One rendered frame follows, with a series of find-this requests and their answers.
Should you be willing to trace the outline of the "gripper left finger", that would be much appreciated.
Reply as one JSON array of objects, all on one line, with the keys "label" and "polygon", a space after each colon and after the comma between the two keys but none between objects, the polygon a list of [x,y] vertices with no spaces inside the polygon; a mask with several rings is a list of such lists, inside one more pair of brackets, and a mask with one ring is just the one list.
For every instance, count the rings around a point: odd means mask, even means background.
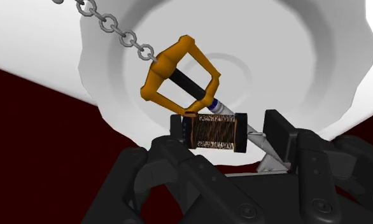
[{"label": "gripper left finger", "polygon": [[183,211],[179,224],[265,224],[263,209],[180,136],[181,118],[172,115],[170,135],[155,138],[150,150],[124,149],[81,224],[146,224],[141,207],[159,185]]}]

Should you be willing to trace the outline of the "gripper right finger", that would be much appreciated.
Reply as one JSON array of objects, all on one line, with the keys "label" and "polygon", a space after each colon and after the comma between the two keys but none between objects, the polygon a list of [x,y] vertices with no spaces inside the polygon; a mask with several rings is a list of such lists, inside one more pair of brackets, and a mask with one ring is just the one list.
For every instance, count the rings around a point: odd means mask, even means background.
[{"label": "gripper right finger", "polygon": [[373,224],[372,144],[351,135],[324,140],[275,109],[265,112],[264,133],[299,178],[305,224]]}]

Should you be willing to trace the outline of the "white scalloped bowl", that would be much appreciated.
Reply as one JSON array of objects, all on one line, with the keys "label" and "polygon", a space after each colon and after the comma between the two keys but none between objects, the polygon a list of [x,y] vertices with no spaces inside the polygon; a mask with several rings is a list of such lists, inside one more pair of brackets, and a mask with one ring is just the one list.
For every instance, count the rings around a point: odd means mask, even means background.
[{"label": "white scalloped bowl", "polygon": [[[373,0],[95,0],[100,13],[164,51],[182,35],[220,72],[216,98],[261,130],[266,109],[315,132],[351,107],[373,65]],[[170,111],[143,100],[150,63],[94,17],[80,20],[82,83],[102,117],[137,145],[169,132]]]}]

